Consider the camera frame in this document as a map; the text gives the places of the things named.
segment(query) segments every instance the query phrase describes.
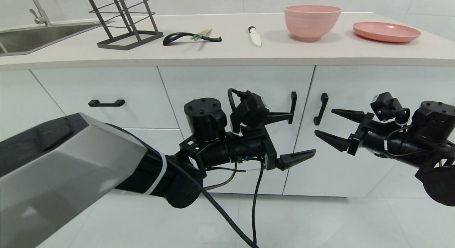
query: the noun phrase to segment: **chopsticks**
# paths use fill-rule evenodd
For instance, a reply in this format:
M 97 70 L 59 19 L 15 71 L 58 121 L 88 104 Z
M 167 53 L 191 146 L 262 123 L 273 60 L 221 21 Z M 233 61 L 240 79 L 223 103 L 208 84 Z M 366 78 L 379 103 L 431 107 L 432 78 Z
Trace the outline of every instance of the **chopsticks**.
M 208 35 L 212 31 L 211 28 L 205 29 L 203 31 L 200 31 L 199 33 L 195 34 L 192 36 L 190 39 L 194 41 L 198 41 L 200 37 Z

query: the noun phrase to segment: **dish rack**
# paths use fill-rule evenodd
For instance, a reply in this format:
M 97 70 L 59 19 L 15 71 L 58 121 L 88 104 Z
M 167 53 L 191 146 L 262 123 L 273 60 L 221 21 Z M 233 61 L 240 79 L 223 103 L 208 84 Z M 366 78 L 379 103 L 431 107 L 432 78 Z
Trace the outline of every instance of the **dish rack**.
M 98 19 L 100 21 L 99 26 L 102 26 L 104 28 L 104 31 L 106 31 L 106 34 L 109 37 L 109 39 L 96 43 L 99 48 L 130 50 L 130 49 L 133 49 L 140 45 L 154 41 L 155 39 L 163 37 L 163 33 L 159 32 L 158 28 L 156 27 L 155 20 L 153 19 L 153 15 L 155 13 L 150 11 L 150 7 L 147 3 L 147 1 L 149 1 L 149 0 L 112 0 L 113 2 L 111 2 L 110 4 L 103 5 L 101 7 L 97 7 L 97 5 L 95 4 L 95 0 L 88 0 L 88 1 L 90 2 L 90 5 L 93 8 L 93 10 L 90 11 L 89 13 L 96 14 L 96 16 L 98 17 Z M 127 6 L 126 2 L 134 2 L 134 4 Z M 131 12 L 130 11 L 131 8 L 141 5 L 141 4 L 145 5 L 145 8 L 146 8 L 145 12 Z M 110 5 L 115 5 L 117 7 L 117 10 L 116 11 L 107 11 L 107 10 L 103 11 L 102 10 Z M 104 18 L 102 17 L 101 14 L 115 14 L 115 16 L 108 18 L 107 20 L 104 20 Z M 147 16 L 141 17 L 140 20 L 133 21 L 131 14 L 146 14 Z M 122 20 L 123 20 L 125 26 L 108 25 L 108 24 L 112 23 L 112 20 L 114 18 L 117 18 L 117 17 L 122 17 Z M 136 23 L 143 21 L 145 19 L 148 19 L 148 18 L 150 18 L 150 20 L 151 20 L 154 31 L 139 31 L 136 28 Z M 109 30 L 109 28 L 126 28 L 128 30 L 128 33 L 114 37 L 114 36 L 112 36 L 112 33 Z M 137 41 L 127 44 L 127 45 L 112 44 L 112 43 L 115 43 L 122 39 L 126 39 L 131 36 L 135 36 Z

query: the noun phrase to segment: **stainless steel sink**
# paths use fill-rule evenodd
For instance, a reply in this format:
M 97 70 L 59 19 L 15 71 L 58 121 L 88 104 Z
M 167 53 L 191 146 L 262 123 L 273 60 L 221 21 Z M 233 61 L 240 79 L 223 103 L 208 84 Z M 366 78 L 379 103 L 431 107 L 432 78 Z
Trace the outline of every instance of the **stainless steel sink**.
M 20 28 L 1 31 L 0 56 L 26 55 L 96 28 L 98 24 L 96 22 L 72 23 L 50 27 Z

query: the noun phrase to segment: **white cabinet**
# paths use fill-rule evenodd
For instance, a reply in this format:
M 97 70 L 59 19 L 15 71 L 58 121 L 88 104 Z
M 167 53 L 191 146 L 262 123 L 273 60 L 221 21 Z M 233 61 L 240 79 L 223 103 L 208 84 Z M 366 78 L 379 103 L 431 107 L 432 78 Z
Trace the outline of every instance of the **white cabinet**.
M 316 148 L 312 159 L 290 169 L 285 195 L 366 196 L 396 164 L 359 149 L 356 156 L 339 152 L 314 135 L 322 130 L 342 138 L 358 124 L 331 113 L 332 109 L 372 112 L 374 95 L 390 92 L 414 112 L 422 101 L 454 102 L 455 68 L 419 66 L 317 66 L 300 126 L 296 151 Z M 313 119 L 328 104 L 319 126 Z
M 82 112 L 122 128 L 176 128 L 177 121 L 156 67 L 33 70 L 65 114 Z M 121 107 L 90 107 L 97 99 Z
M 179 129 L 132 129 L 125 128 L 154 149 L 166 155 L 173 155 L 180 150 L 179 144 L 183 141 Z
M 29 70 L 0 72 L 1 140 L 63 116 Z
M 183 106 L 193 99 L 213 97 L 221 101 L 221 107 L 229 119 L 231 109 L 228 89 L 250 90 L 265 99 L 272 112 L 289 112 L 291 92 L 298 95 L 294 123 L 286 121 L 267 125 L 267 130 L 278 154 L 291 153 L 294 149 L 305 99 L 311 82 L 314 66 L 205 66 L 205 67 L 159 67 L 166 91 L 177 117 L 183 136 L 191 135 Z M 313 148 L 312 144 L 302 150 Z M 233 168 L 232 164 L 223 165 Z M 214 189 L 220 193 L 254 193 L 260 163 L 244 162 L 234 179 L 224 187 Z M 222 183 L 232 172 L 216 170 L 208 173 L 204 185 Z M 265 171 L 259 192 L 261 194 L 282 194 L 287 171 L 278 169 Z

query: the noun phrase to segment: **kitchen counter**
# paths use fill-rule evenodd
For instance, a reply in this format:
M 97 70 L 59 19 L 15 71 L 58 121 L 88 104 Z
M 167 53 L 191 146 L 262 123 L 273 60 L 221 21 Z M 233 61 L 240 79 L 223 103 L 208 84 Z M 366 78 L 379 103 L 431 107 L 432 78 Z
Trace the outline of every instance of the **kitchen counter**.
M 102 28 L 43 48 L 29 55 L 0 57 L 0 70 L 109 66 L 188 65 L 426 65 L 455 66 L 455 43 L 426 31 L 408 44 L 389 44 L 357 37 L 352 25 L 361 21 L 396 21 L 373 13 L 342 13 L 327 35 L 316 42 L 294 40 L 284 14 L 174 15 L 155 18 L 159 31 L 199 32 L 212 28 L 220 43 L 191 42 L 184 37 L 171 46 L 162 38 L 129 51 L 100 49 Z M 257 28 L 261 48 L 250 41 L 248 25 Z M 138 23 L 151 29 L 151 22 Z M 125 29 L 111 28 L 113 35 Z

